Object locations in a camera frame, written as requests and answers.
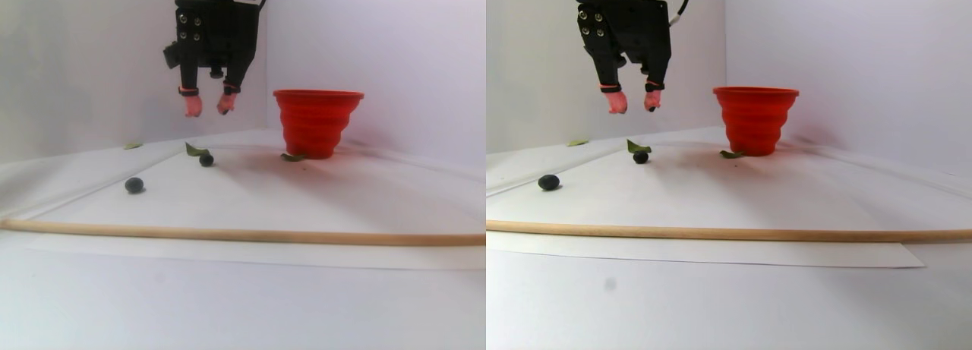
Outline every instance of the robotic arm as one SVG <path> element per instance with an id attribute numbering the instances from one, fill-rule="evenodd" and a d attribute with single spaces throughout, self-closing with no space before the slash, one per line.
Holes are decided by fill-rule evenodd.
<path id="1" fill-rule="evenodd" d="M 225 115 L 234 109 L 236 94 L 257 51 L 260 4 L 234 0 L 176 0 L 176 41 L 164 49 L 169 69 L 180 68 L 179 93 L 185 98 L 185 117 L 199 117 L 197 73 L 209 68 L 213 79 L 223 77 L 222 96 L 216 110 Z"/>
<path id="2" fill-rule="evenodd" d="M 671 58 L 669 28 L 688 5 L 684 0 L 676 17 L 669 20 L 667 3 L 662 0 L 577 0 L 577 24 L 584 49 L 594 59 L 601 92 L 611 104 L 611 114 L 628 110 L 628 99 L 621 92 L 617 69 L 627 61 L 642 65 L 645 81 L 645 109 L 661 107 L 665 90 L 665 71 Z"/>

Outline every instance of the blueberry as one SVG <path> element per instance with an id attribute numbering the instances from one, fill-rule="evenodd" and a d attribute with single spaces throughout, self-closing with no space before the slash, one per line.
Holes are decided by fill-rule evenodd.
<path id="1" fill-rule="evenodd" d="M 142 182 L 141 178 L 128 178 L 125 181 L 125 190 L 129 194 L 141 193 L 142 190 L 145 190 L 145 183 Z"/>
<path id="2" fill-rule="evenodd" d="M 213 156 L 209 155 L 209 153 L 204 153 L 199 156 L 199 163 L 202 166 L 213 166 L 213 160 Z"/>
<path id="3" fill-rule="evenodd" d="M 643 165 L 643 163 L 649 162 L 649 153 L 646 152 L 635 152 L 635 162 Z"/>
<path id="4" fill-rule="evenodd" d="M 556 190 L 557 187 L 560 187 L 560 178 L 557 178 L 556 175 L 548 174 L 542 176 L 541 179 L 537 181 L 537 183 L 539 184 L 539 186 L 541 186 L 542 190 L 552 191 L 552 190 Z"/>

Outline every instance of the wooden stick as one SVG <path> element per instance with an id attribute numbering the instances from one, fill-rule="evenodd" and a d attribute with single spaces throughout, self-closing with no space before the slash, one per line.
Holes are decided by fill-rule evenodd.
<path id="1" fill-rule="evenodd" d="M 660 226 L 565 225 L 537 222 L 486 221 L 487 231 L 546 235 L 608 236 L 609 238 L 690 238 L 705 240 L 907 242 L 972 239 L 972 229 L 935 231 L 827 231 L 827 229 L 702 229 Z"/>
<path id="2" fill-rule="evenodd" d="M 70 233 L 70 235 L 128 236 L 128 238 L 183 238 L 194 240 L 287 242 L 299 244 L 370 246 L 485 246 L 482 235 L 396 235 L 396 233 L 275 232 L 253 229 L 163 228 L 148 225 L 94 225 L 68 222 L 3 219 L 0 229 L 18 232 Z"/>

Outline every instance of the white wall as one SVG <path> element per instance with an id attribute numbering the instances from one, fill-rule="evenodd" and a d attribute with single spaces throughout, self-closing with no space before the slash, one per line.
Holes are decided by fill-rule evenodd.
<path id="1" fill-rule="evenodd" d="M 671 13 L 683 0 L 667 0 Z M 639 65 L 620 70 L 628 113 L 608 114 L 577 32 L 574 0 L 488 0 L 490 153 L 721 124 L 712 87 L 725 84 L 723 0 L 690 0 L 671 28 L 663 108 L 642 107 Z"/>
<path id="2" fill-rule="evenodd" d="M 184 117 L 174 0 L 0 0 L 0 162 L 265 125 L 265 37 L 237 98 L 200 72 L 205 110 Z"/>
<path id="3" fill-rule="evenodd" d="M 485 0 L 269 0 L 272 90 L 358 90 L 344 140 L 484 166 Z"/>
<path id="4" fill-rule="evenodd" d="M 796 87 L 785 131 L 972 175 L 972 0 L 726 0 L 728 82 Z"/>

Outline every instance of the red collapsible cup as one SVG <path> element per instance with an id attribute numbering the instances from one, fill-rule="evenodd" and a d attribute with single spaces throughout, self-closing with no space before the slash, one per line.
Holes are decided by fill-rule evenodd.
<path id="1" fill-rule="evenodd" d="M 327 159 L 348 127 L 351 111 L 363 93 L 343 90 L 274 90 L 284 125 L 287 153 L 306 159 Z"/>
<path id="2" fill-rule="evenodd" d="M 787 112 L 800 95 L 778 87 L 716 87 L 712 92 L 722 106 L 730 149 L 746 156 L 775 152 Z"/>

